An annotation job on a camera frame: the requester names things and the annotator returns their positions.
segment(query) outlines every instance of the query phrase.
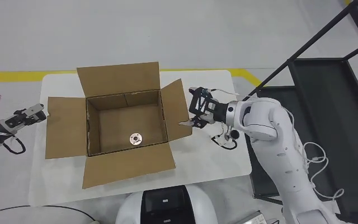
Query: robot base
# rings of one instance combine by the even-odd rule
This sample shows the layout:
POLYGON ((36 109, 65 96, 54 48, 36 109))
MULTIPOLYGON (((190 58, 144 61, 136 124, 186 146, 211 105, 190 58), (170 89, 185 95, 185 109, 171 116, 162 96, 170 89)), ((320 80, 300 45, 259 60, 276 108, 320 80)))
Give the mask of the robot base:
POLYGON ((195 185, 136 192, 120 207, 116 224, 218 224, 208 195, 195 185))

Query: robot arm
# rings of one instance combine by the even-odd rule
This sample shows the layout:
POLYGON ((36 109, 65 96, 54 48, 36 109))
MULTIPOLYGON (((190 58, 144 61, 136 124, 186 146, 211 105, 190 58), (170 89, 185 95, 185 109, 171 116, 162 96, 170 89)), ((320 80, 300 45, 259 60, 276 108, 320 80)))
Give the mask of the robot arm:
POLYGON ((46 120, 46 115, 42 111, 43 104, 36 104, 28 109, 16 110, 13 116, 0 120, 0 146, 3 145, 9 152, 18 155, 26 151, 25 145, 15 137, 15 134, 21 128, 46 120), (15 152, 5 143, 8 138, 15 137, 21 145, 22 151, 15 152))
POLYGON ((304 169, 302 143, 280 102, 257 98, 221 104, 213 100, 212 91, 215 90, 197 88, 191 91, 194 97, 189 111, 196 115, 190 120, 192 126, 200 123, 199 128, 202 128, 203 124, 223 122, 250 136, 258 161, 282 198, 282 214, 288 224, 340 223, 312 188, 304 169))

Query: metal washer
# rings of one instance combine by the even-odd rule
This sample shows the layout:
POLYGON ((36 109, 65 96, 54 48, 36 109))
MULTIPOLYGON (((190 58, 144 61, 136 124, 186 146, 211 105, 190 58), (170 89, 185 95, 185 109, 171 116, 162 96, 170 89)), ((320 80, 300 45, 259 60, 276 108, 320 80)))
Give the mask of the metal washer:
POLYGON ((129 141, 132 145, 137 146, 142 142, 142 136, 139 133, 134 133, 130 136, 129 141))

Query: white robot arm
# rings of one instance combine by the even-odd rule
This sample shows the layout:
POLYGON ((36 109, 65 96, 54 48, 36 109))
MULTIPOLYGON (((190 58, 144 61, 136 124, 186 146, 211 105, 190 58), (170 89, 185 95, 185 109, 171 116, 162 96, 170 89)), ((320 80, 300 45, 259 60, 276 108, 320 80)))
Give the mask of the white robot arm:
POLYGON ((257 98, 221 104, 213 99, 212 91, 215 90, 190 89, 193 101, 189 111, 196 116, 189 125, 202 128, 214 120, 250 136, 258 161, 282 198, 288 224, 340 223, 313 190, 304 169, 303 145, 280 102, 257 98))

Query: white cable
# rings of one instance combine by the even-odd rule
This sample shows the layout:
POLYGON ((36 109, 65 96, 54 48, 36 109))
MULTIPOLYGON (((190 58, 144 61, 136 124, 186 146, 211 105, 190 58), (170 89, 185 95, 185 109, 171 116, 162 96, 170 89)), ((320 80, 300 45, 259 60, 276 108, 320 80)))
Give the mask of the white cable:
POLYGON ((256 96, 249 96, 249 95, 241 95, 241 94, 237 94, 235 92, 226 92, 225 90, 221 90, 221 89, 218 89, 218 88, 213 88, 211 90, 209 90, 209 92, 213 92, 213 91, 221 91, 221 92, 225 92, 226 94, 230 94, 230 95, 234 95, 234 96, 248 96, 248 97, 254 97, 254 98, 259 98, 259 97, 256 97, 256 96))
POLYGON ((320 192, 318 192, 318 190, 315 188, 315 184, 313 182, 313 179, 318 175, 320 174, 323 170, 325 170, 325 168, 328 166, 328 163, 329 163, 329 159, 327 158, 327 155, 326 155, 326 152, 325 150, 317 143, 314 143, 314 142, 306 142, 304 145, 303 145, 303 150, 305 151, 305 147, 308 145, 308 144, 313 144, 315 146, 317 146, 322 152, 323 152, 323 156, 321 157, 313 157, 311 160, 306 158, 306 160, 308 161, 307 163, 307 169, 309 168, 309 164, 310 163, 314 163, 314 164, 320 164, 324 161, 326 161, 326 164, 324 164, 324 166, 318 170, 310 179, 310 182, 312 184, 312 187, 313 187, 313 190, 314 192, 316 192, 316 194, 320 195, 321 197, 323 198, 327 198, 327 199, 331 199, 331 200, 336 200, 337 198, 341 197, 344 193, 345 193, 345 190, 343 188, 337 190, 335 192, 335 194, 330 197, 330 196, 326 196, 326 195, 323 195, 321 194, 320 192))

